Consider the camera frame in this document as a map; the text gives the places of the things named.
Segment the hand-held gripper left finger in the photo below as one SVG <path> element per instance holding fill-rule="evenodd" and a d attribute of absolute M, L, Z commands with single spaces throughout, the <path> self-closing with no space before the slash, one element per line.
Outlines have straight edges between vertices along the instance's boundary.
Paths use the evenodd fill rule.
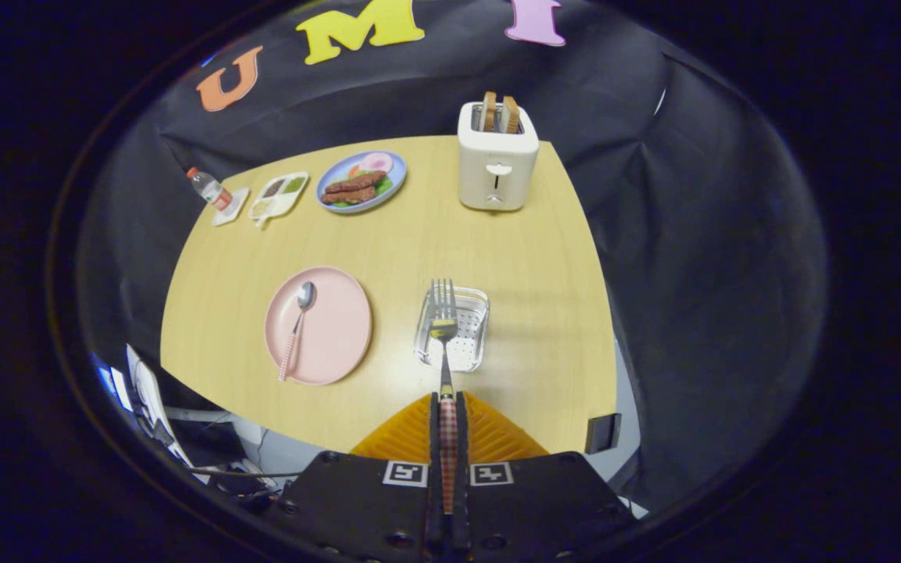
<path fill-rule="evenodd" d="M 426 562 L 443 544 L 443 475 L 432 393 L 360 454 L 320 452 L 282 493 L 278 524 L 330 561 Z"/>

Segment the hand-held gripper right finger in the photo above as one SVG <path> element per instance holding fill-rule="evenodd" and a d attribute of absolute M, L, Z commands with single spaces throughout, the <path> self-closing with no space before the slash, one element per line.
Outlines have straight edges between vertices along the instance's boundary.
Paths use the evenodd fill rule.
<path fill-rule="evenodd" d="M 630 528 L 630 507 L 577 452 L 516 457 L 529 438 L 455 399 L 454 552 L 466 562 L 576 562 Z"/>

